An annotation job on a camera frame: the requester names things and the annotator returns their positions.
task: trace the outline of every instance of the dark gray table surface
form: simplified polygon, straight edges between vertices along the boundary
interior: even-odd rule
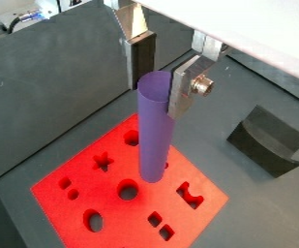
[[[274,179],[227,142],[257,105],[299,131],[299,100],[229,57],[210,76],[215,89],[195,97],[173,144],[230,201],[193,247],[299,248],[299,168]],[[63,247],[30,187],[134,112],[137,92],[129,91],[0,177],[0,199],[27,247]]]

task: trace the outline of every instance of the screw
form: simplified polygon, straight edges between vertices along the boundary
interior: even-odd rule
[[[206,97],[214,88],[214,81],[210,78],[207,78],[205,75],[199,75],[193,80],[191,88],[193,88],[193,93],[197,93],[203,97]]]
[[[222,44],[222,49],[221,49],[221,52],[227,51],[227,49],[229,49],[229,45],[226,45],[226,44],[223,43],[223,44]]]

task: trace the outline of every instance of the circular hole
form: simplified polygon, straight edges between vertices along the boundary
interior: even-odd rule
[[[79,197],[79,192],[78,190],[70,190],[67,193],[67,197],[70,200],[75,200]]]
[[[89,231],[98,233],[105,225],[102,214],[94,209],[89,209],[83,214],[83,224]]]
[[[125,143],[131,145],[131,146],[137,146],[139,144],[139,132],[135,130],[130,130],[125,136]]]
[[[118,185],[118,196],[130,201],[137,198],[139,192],[138,184],[134,180],[126,179]]]

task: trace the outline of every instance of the purple cylinder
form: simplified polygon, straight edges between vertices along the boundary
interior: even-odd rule
[[[138,82],[141,175],[146,182],[161,180],[175,121],[167,115],[171,74],[151,72]]]

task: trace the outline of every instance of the cross-shaped hole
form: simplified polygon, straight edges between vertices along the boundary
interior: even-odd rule
[[[114,160],[109,157],[107,152],[103,153],[102,156],[94,156],[95,166],[94,170],[102,169],[103,172],[107,172],[109,165],[114,162]]]

